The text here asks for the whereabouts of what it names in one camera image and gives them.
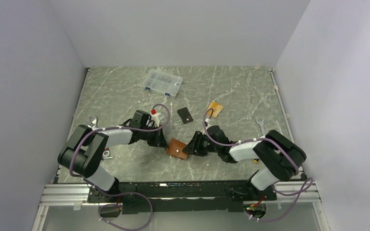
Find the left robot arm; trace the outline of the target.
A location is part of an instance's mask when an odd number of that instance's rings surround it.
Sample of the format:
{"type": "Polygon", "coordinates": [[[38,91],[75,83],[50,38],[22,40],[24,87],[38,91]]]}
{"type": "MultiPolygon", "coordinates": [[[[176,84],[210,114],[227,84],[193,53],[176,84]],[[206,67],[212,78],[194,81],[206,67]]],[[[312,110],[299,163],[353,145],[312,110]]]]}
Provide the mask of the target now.
{"type": "Polygon", "coordinates": [[[115,201],[120,193],[119,180],[101,167],[106,148],[146,141],[148,146],[167,148],[163,125],[156,111],[151,114],[137,110],[131,119],[109,128],[79,125],[60,151],[57,162],[73,177],[81,177],[100,190],[107,202],[115,201]]]}

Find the brown leather card holder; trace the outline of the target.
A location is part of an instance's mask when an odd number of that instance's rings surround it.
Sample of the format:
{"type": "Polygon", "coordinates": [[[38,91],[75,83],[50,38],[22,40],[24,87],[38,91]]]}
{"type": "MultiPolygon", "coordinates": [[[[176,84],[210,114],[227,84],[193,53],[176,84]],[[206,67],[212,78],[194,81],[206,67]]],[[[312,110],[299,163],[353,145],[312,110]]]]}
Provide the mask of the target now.
{"type": "Polygon", "coordinates": [[[186,144],[171,138],[169,141],[168,149],[166,150],[167,155],[175,158],[179,158],[182,160],[186,160],[188,158],[188,153],[184,153],[183,149],[186,147],[186,144]]]}

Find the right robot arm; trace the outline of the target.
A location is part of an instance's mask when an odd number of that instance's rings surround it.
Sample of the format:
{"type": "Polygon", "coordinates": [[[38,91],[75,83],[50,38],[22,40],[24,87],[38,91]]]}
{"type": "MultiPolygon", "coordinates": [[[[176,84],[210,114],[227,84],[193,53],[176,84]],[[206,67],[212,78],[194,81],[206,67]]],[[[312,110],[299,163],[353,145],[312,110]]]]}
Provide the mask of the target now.
{"type": "Polygon", "coordinates": [[[246,193],[252,200],[263,196],[274,183],[289,181],[307,159],[301,148],[276,130],[252,140],[232,141],[218,125],[195,132],[182,151],[196,156],[217,153],[222,161],[231,164],[242,160],[262,161],[264,168],[253,173],[246,182],[246,193]]]}

